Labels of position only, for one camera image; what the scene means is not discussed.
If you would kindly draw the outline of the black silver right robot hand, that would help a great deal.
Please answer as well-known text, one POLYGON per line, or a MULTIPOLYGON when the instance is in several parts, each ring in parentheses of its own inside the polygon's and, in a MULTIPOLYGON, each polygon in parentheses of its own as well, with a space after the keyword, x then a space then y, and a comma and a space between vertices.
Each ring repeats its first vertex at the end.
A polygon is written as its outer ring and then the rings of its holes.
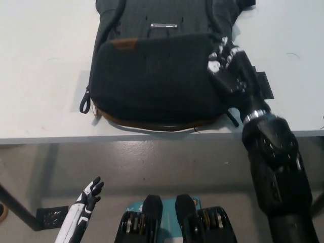
POLYGON ((208 57, 207 70, 222 103, 236 108, 241 120, 271 112, 246 52, 224 36, 208 57))

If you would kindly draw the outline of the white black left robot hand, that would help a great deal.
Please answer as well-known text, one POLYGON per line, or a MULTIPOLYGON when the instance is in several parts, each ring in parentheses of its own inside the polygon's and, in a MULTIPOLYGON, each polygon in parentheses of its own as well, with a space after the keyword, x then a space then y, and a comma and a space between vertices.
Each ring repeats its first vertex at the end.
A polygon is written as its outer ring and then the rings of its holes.
POLYGON ((55 243, 79 243, 89 224, 104 183, 100 177, 91 181, 70 207, 55 243))

